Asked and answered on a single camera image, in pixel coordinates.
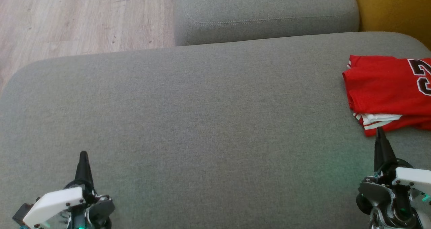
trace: green led light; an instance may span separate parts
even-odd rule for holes
[[[428,200],[429,197],[429,195],[425,194],[425,197],[422,199],[422,201],[425,202],[426,200]]]
[[[411,214],[408,214],[408,212],[407,212],[407,209],[406,209],[406,208],[401,208],[401,209],[400,209],[400,213],[401,213],[401,215],[402,215],[402,216],[404,216],[404,217],[410,217],[410,216],[411,216]]]

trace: jersey number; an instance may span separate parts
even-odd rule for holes
[[[416,76],[426,76],[428,72],[431,75],[431,66],[422,61],[408,59],[411,69]],[[428,88],[430,81],[426,77],[419,77],[417,80],[419,91],[425,95],[431,96],[431,88]]]

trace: folded jersey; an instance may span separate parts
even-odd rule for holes
[[[431,58],[351,56],[348,68],[347,99],[367,136],[378,126],[431,130]]]

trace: sofa cushion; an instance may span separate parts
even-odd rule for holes
[[[0,99],[0,222],[89,153],[113,228],[350,228],[374,140],[349,109],[349,55],[431,57],[394,33],[183,46],[35,62]],[[389,132],[431,169],[429,131]]]
[[[177,46],[357,31],[355,0],[175,0]]]

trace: wheel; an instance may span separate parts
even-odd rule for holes
[[[371,214],[371,209],[373,208],[373,206],[362,194],[357,195],[356,205],[364,214]]]

